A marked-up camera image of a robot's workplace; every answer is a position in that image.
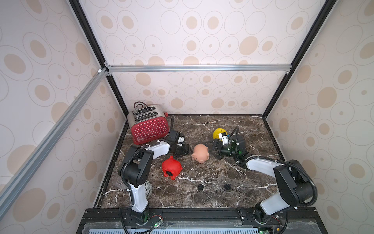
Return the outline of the yellow piggy bank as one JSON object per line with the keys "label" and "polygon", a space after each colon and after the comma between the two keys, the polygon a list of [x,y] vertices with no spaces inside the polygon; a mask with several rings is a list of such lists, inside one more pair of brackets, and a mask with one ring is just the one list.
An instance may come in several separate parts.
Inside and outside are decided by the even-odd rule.
{"label": "yellow piggy bank", "polygon": [[222,136],[225,136],[227,134],[227,131],[224,130],[223,128],[217,128],[214,132],[213,132],[213,138],[214,139],[219,139],[221,140],[222,139]]}

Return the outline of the red piggy bank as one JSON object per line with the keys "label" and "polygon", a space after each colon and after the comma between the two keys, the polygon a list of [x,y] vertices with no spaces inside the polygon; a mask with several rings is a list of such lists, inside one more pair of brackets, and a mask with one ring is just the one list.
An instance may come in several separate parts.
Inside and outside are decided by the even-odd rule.
{"label": "red piggy bank", "polygon": [[[169,177],[172,180],[175,180],[176,177],[181,173],[183,170],[182,165],[179,161],[175,160],[173,156],[170,156],[169,159],[165,160],[162,163],[162,171],[164,177]],[[173,173],[173,176],[168,176],[166,171],[170,171]]]}

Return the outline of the pink piggy bank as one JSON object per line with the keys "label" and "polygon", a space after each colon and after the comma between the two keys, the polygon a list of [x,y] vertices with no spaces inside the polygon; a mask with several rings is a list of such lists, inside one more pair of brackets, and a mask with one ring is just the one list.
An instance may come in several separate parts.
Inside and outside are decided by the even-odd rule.
{"label": "pink piggy bank", "polygon": [[208,147],[203,144],[198,144],[194,147],[191,158],[193,161],[202,164],[209,160],[209,156]]}

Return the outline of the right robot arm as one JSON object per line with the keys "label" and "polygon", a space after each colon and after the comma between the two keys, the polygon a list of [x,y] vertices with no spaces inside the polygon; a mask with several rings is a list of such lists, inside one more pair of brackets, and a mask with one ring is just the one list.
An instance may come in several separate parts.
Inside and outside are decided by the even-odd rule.
{"label": "right robot arm", "polygon": [[278,192],[255,205],[258,222],[277,212],[314,205],[318,189],[312,178],[297,160],[283,161],[250,154],[240,134],[224,135],[205,143],[217,158],[231,157],[237,166],[275,178]]}

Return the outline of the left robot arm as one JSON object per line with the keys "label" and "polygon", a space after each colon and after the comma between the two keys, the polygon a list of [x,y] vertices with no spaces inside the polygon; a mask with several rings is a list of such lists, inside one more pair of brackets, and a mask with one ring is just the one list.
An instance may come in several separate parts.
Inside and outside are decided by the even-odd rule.
{"label": "left robot arm", "polygon": [[160,156],[171,154],[162,163],[165,177],[176,179],[182,172],[181,163],[175,159],[190,153],[190,146],[185,143],[181,132],[170,130],[161,138],[145,145],[132,145],[119,168],[118,175],[130,193],[131,209],[143,214],[148,209],[145,182],[151,172],[152,161]]}

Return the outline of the red metal toaster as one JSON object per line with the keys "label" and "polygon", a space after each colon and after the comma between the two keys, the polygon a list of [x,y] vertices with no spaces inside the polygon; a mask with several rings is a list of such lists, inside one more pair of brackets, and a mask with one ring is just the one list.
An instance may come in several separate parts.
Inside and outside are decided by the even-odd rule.
{"label": "red metal toaster", "polygon": [[133,143],[143,145],[165,137],[169,133],[167,113],[158,104],[147,105],[136,101],[127,115]]}

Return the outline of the speckled stone egg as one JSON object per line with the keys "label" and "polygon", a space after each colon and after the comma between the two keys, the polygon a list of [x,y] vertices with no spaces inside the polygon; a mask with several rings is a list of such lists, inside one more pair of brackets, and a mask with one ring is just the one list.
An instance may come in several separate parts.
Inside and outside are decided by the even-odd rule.
{"label": "speckled stone egg", "polygon": [[151,196],[153,192],[153,186],[151,182],[148,180],[144,183],[144,186],[145,186],[146,198],[149,199],[149,197]]}

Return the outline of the clear glass cup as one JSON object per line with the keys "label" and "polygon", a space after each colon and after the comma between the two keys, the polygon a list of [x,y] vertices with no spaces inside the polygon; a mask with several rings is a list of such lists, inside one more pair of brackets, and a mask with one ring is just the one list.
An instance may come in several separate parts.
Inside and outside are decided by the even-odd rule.
{"label": "clear glass cup", "polygon": [[115,173],[112,177],[112,184],[118,189],[121,190],[127,190],[127,186],[122,181],[121,176],[118,175],[118,173]]}

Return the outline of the horizontal aluminium rail back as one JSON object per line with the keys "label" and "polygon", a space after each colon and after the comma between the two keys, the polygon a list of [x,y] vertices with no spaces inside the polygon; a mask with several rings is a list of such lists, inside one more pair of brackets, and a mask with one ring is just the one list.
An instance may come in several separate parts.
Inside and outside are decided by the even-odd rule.
{"label": "horizontal aluminium rail back", "polygon": [[290,71],[291,64],[218,64],[218,65],[109,65],[110,72],[229,72]]}

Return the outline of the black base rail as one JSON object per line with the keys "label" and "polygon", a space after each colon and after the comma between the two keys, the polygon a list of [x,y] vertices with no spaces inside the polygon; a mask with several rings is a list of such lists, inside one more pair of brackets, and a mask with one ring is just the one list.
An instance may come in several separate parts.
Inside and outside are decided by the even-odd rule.
{"label": "black base rail", "polygon": [[78,234],[326,234],[316,208],[278,212],[264,223],[252,208],[87,209]]}

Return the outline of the diagonal aluminium rail left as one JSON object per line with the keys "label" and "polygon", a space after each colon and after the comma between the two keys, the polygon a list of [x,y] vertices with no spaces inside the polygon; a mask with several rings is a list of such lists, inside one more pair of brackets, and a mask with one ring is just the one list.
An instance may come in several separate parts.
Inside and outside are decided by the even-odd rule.
{"label": "diagonal aluminium rail left", "polygon": [[28,160],[12,177],[10,183],[1,193],[1,219],[4,218],[22,190],[28,184],[46,157],[50,154],[53,147],[59,141],[66,129],[70,126],[71,122],[77,116],[101,80],[107,75],[108,71],[108,68],[103,67],[95,74],[95,76],[85,86],[77,98],[64,112],[58,122],[46,135],[43,141],[36,147]]}

